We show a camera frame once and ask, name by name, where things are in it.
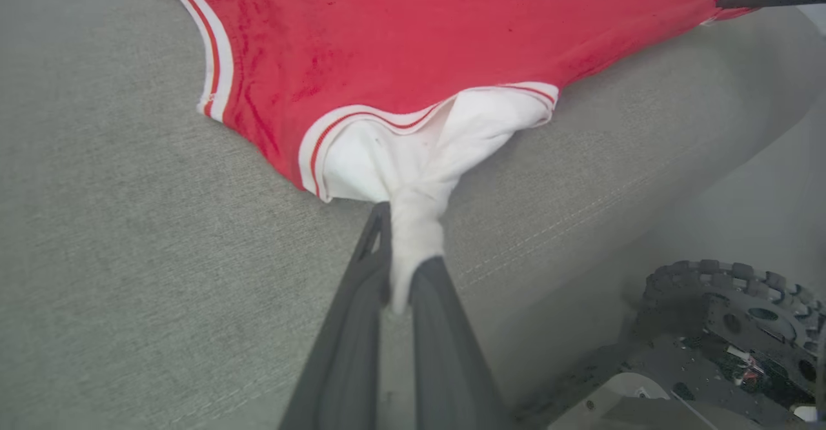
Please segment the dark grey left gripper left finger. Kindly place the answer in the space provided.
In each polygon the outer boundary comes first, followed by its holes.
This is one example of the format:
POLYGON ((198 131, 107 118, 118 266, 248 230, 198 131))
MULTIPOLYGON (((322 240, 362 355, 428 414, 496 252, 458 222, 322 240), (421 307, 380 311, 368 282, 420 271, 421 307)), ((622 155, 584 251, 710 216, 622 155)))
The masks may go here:
POLYGON ((390 204, 374 205, 281 419, 281 429, 375 429, 390 204))

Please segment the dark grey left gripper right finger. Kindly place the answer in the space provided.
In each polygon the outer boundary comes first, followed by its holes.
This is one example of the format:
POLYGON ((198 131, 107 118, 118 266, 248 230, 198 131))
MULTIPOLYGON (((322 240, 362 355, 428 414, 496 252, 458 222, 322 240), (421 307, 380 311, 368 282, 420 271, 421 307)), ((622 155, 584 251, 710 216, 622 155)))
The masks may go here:
POLYGON ((425 260, 410 292, 418 429, 509 429, 510 413, 445 260, 425 260))

